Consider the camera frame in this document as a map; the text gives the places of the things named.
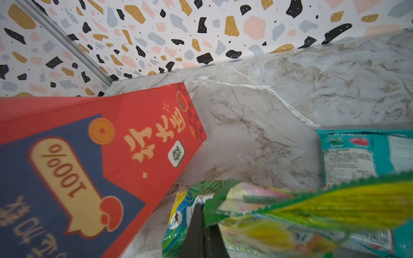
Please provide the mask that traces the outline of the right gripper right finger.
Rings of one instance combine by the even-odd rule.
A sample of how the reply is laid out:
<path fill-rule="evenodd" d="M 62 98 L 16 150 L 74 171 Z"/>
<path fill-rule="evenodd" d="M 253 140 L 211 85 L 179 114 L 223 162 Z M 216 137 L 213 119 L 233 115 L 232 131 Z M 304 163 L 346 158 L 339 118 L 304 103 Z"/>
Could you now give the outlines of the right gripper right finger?
<path fill-rule="evenodd" d="M 204 230 L 204 257 L 229 258 L 218 224 Z"/>

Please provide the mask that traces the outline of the red paper gift bag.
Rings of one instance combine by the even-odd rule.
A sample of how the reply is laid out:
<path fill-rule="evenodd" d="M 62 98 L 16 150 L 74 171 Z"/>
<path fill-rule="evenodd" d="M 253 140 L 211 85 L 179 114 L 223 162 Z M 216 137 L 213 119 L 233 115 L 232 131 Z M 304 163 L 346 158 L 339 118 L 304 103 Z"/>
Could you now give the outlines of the red paper gift bag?
<path fill-rule="evenodd" d="M 183 83 L 1 99 L 1 257 L 119 258 L 207 136 Z"/>

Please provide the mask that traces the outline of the teal snack packet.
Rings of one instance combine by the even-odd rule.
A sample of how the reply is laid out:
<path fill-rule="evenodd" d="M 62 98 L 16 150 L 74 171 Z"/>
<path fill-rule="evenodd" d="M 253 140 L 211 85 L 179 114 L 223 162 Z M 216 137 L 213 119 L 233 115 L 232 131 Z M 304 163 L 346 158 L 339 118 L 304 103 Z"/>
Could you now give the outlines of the teal snack packet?
<path fill-rule="evenodd" d="M 412 130 L 318 130 L 328 187 L 413 169 Z M 413 255 L 413 222 L 393 230 L 354 234 L 350 240 L 382 258 Z"/>

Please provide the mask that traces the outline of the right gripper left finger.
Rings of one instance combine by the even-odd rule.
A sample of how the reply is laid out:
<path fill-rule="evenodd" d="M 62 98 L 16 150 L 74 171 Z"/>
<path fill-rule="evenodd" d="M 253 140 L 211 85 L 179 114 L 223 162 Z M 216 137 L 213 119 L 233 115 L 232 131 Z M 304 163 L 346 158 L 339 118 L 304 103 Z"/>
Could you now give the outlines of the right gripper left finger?
<path fill-rule="evenodd" d="M 203 205 L 196 204 L 180 258 L 202 258 L 204 253 Z"/>

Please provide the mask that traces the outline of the green snack packet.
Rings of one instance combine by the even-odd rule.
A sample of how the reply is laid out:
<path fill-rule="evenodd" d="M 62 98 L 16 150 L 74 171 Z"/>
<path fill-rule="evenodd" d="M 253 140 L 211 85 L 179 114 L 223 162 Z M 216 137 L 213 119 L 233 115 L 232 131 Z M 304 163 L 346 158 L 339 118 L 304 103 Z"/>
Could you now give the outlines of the green snack packet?
<path fill-rule="evenodd" d="M 381 175 L 314 191 L 233 179 L 199 182 L 176 194 L 163 257 L 179 258 L 196 204 L 203 205 L 204 230 L 218 224 L 228 254 L 324 258 L 354 234 L 410 221 L 413 174 Z"/>

